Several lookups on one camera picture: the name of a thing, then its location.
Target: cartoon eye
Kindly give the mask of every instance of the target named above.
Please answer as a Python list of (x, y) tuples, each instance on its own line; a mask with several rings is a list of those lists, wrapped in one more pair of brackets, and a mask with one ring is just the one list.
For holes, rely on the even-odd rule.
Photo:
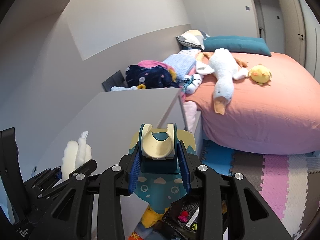
[(142, 192), (146, 192), (146, 191), (148, 191), (148, 186), (147, 185), (142, 185), (140, 187), (140, 189), (141, 189)]
[(178, 188), (178, 187), (172, 187), (172, 188), (171, 188), (171, 192), (172, 192), (173, 194), (177, 194), (177, 193), (179, 192), (179, 188)]

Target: pink bedsheet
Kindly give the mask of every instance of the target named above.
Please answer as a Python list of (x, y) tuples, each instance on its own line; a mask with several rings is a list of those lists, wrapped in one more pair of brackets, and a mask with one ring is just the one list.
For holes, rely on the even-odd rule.
[(194, 101), (201, 110), (207, 137), (225, 147), (260, 154), (320, 150), (319, 83), (287, 55), (232, 54), (248, 61), (248, 69), (259, 63), (268, 67), (272, 81), (263, 86), (251, 79), (234, 81), (232, 101), (222, 116), (212, 106), (216, 78), (205, 76), (186, 101)]

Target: wall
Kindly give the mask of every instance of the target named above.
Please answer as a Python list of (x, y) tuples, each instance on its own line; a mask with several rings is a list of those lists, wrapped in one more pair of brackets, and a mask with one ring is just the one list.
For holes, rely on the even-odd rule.
[(103, 81), (176, 53), (188, 29), (181, 0), (71, 0), (0, 45), (0, 130), (16, 128), (23, 179)]
[(306, 28), (305, 68), (320, 83), (320, 24), (305, 0), (299, 0)]
[(183, 0), (192, 28), (210, 36), (241, 35), (258, 37), (252, 0)]
[(65, 9), (70, 0), (15, 0), (0, 23), (0, 44), (29, 24)]
[(63, 14), (83, 60), (121, 41), (189, 23), (182, 0), (71, 0)]

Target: door handle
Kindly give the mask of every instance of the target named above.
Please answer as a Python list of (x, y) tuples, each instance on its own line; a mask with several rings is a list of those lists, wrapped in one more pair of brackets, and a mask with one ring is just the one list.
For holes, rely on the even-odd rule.
[(300, 35), (300, 36), (301, 36), (301, 39), (304, 40), (304, 39), (303, 39), (303, 34), (298, 34), (298, 35)]

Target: pink foam tile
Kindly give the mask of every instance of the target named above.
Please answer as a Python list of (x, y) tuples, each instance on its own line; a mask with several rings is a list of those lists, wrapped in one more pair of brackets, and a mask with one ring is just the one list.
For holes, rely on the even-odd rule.
[(261, 196), (267, 201), (279, 219), (284, 217), (288, 194), (288, 157), (286, 155), (264, 155)]

